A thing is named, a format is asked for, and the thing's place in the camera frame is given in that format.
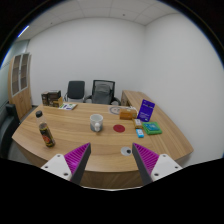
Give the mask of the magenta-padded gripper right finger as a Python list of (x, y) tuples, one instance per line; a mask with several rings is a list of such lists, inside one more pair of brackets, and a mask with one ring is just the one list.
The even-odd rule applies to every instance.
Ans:
[(156, 154), (137, 143), (132, 145), (132, 153), (138, 166), (143, 185), (147, 185), (182, 169), (167, 154)]

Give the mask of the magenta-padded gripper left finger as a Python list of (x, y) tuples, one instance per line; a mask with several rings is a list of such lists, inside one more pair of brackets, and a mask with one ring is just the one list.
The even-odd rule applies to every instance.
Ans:
[(91, 144), (86, 143), (66, 155), (56, 154), (42, 169), (79, 185), (91, 154)]

